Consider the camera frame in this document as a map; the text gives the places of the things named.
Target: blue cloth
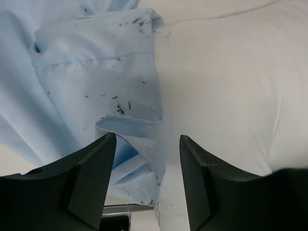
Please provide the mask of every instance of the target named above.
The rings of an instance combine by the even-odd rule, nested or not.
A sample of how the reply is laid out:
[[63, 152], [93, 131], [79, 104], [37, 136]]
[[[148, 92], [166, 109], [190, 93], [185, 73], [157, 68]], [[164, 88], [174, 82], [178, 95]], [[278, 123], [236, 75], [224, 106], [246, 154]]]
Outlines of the blue cloth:
[[108, 193], [154, 205], [164, 160], [142, 137], [162, 115], [152, 37], [161, 18], [128, 10], [136, 1], [28, 0], [44, 6], [37, 14], [13, 2], [0, 12], [1, 143], [41, 166], [115, 132]]

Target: light blue fabric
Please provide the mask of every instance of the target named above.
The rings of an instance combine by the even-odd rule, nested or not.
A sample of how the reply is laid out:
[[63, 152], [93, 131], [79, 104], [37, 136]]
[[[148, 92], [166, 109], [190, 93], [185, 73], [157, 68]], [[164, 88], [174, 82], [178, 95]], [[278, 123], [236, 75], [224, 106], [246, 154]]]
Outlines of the light blue fabric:
[[[162, 20], [150, 9], [98, 10], [126, 10], [136, 1], [94, 7], [98, 2], [83, 1], [86, 11], [63, 3], [66, 12], [54, 8], [62, 15], [58, 22], [48, 20], [49, 13], [0, 12], [0, 141], [37, 165], [115, 132], [108, 193], [154, 205], [164, 160], [158, 145], [142, 136], [162, 115], [152, 38], [152, 26]], [[33, 18], [40, 20], [29, 23]]]

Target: stained fabric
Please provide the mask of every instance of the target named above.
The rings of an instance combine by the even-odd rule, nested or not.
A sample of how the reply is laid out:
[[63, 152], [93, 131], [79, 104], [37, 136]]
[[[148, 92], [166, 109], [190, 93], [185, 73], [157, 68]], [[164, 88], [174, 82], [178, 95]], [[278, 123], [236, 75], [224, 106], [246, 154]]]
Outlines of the stained fabric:
[[162, 117], [152, 32], [162, 20], [136, 4], [0, 1], [0, 142], [41, 166], [115, 132], [108, 193], [154, 205], [163, 155], [142, 137]]

